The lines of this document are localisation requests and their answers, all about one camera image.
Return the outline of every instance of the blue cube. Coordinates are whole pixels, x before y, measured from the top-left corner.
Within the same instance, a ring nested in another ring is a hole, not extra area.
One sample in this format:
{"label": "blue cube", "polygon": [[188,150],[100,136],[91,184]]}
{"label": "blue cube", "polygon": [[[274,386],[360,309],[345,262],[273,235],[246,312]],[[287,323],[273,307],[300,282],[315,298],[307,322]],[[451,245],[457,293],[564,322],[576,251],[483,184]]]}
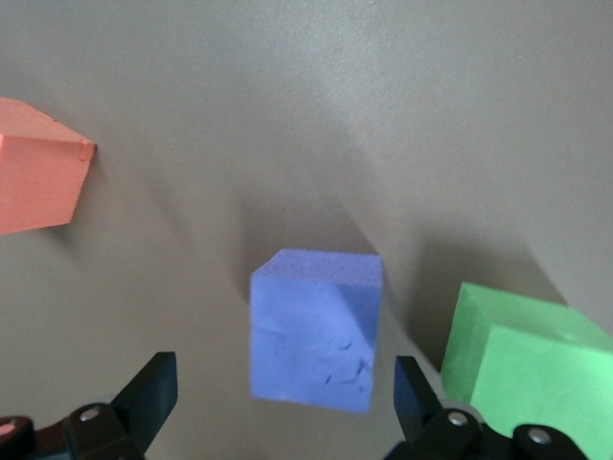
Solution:
{"label": "blue cube", "polygon": [[251,277],[251,394],[367,412],[383,287],[372,254],[283,249]]}

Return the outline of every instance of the cube side face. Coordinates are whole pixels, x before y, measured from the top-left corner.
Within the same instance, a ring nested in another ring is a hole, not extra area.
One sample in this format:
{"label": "cube side face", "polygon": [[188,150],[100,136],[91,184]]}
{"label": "cube side face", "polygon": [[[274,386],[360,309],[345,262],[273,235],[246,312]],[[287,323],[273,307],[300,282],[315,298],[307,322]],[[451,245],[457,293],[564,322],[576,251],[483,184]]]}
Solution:
{"label": "cube side face", "polygon": [[589,458],[613,453],[613,355],[548,337],[494,328],[471,404],[494,430],[552,426]]}
{"label": "cube side face", "polygon": [[381,289],[254,273],[251,393],[366,412]]}
{"label": "cube side face", "polygon": [[441,369],[448,398],[472,402],[491,329],[492,324],[470,287],[462,286]]}
{"label": "cube side face", "polygon": [[95,145],[3,136],[1,148],[0,234],[68,223]]}

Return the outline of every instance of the red cube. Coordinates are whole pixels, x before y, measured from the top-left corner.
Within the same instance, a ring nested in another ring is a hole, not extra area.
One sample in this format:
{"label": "red cube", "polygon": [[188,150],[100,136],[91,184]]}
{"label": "red cube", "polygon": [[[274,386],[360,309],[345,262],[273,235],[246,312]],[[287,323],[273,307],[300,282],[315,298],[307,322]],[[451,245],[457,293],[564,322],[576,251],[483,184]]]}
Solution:
{"label": "red cube", "polygon": [[96,144],[0,98],[0,234],[70,222]]}

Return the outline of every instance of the green foam block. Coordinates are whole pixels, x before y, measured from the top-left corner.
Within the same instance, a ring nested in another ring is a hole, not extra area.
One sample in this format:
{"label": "green foam block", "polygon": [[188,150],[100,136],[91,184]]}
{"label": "green foam block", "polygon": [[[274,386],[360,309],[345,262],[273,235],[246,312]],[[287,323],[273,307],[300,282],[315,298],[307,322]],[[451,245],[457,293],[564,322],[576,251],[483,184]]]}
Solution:
{"label": "green foam block", "polygon": [[613,338],[578,310],[464,283],[441,374],[505,436],[552,426],[613,458]]}

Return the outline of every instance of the cube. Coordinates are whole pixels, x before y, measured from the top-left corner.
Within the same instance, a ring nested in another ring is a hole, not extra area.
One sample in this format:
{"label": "cube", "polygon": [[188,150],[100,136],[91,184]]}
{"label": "cube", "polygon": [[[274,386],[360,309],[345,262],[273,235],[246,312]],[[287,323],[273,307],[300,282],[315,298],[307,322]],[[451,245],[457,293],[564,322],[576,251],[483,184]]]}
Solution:
{"label": "cube", "polygon": [[32,106],[0,98],[0,234],[69,222],[95,148]]}
{"label": "cube", "polygon": [[251,394],[367,412],[383,285],[371,254],[283,249],[251,277]]}
{"label": "cube", "polygon": [[613,338],[578,310],[463,284],[442,368],[447,397],[496,431],[552,426],[613,454]]}

